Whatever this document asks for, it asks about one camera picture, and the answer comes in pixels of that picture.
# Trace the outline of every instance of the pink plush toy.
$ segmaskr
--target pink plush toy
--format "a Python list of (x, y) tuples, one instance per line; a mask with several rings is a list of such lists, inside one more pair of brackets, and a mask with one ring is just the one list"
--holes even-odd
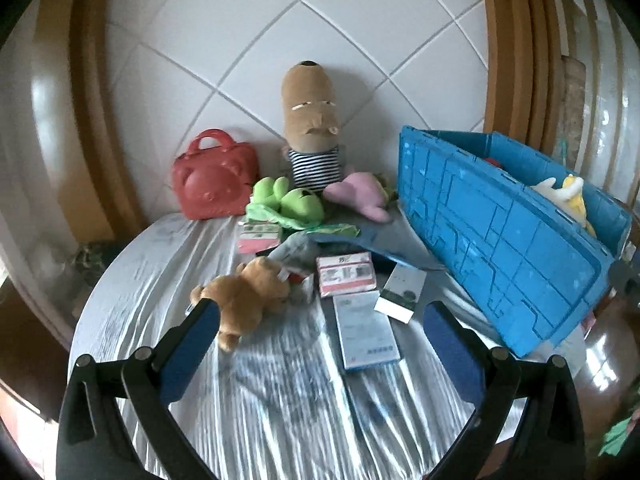
[(329, 184), (322, 197), (328, 202), (347, 206), (374, 222), (389, 222), (385, 206), (388, 195), (371, 173), (351, 173), (342, 182)]

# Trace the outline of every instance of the metal bolt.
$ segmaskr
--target metal bolt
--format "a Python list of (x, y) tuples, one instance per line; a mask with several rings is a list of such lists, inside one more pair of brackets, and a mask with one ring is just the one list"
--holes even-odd
[(554, 366), (557, 366), (558, 368), (563, 368), (566, 366), (565, 358), (560, 355), (554, 355), (551, 358), (551, 362), (554, 364)]
[(498, 361), (506, 361), (509, 357), (509, 351), (502, 346), (497, 346), (491, 350), (491, 355), (498, 359)]
[(151, 357), (152, 350), (148, 346), (141, 346), (135, 352), (133, 352), (133, 357), (135, 357), (138, 361), (144, 361), (145, 359), (149, 359)]
[(76, 359), (76, 366), (84, 367), (88, 366), (91, 363), (91, 356), (89, 354), (82, 354), (78, 359)]

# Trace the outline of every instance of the red and white box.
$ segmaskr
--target red and white box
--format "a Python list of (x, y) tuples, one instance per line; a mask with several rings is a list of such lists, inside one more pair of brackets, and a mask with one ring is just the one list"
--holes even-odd
[(267, 222), (247, 222), (238, 237), (238, 253), (259, 253), (280, 245), (282, 228)]
[(322, 256), (316, 261), (321, 298), (376, 288), (376, 272), (371, 253)]

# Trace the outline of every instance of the red handbag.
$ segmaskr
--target red handbag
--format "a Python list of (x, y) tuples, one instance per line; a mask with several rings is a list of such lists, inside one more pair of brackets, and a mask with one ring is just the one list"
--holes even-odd
[[(206, 137), (218, 146), (200, 149)], [(191, 141), (172, 167), (174, 192), (180, 209), (191, 220), (243, 215), (260, 167), (254, 147), (235, 142), (223, 130), (205, 130)]]

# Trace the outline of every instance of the striped shirt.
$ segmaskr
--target striped shirt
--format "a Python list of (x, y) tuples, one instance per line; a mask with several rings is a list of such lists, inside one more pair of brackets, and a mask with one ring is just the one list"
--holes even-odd
[(321, 192), (329, 184), (340, 182), (338, 146), (328, 152), (300, 153), (289, 150), (296, 187)]

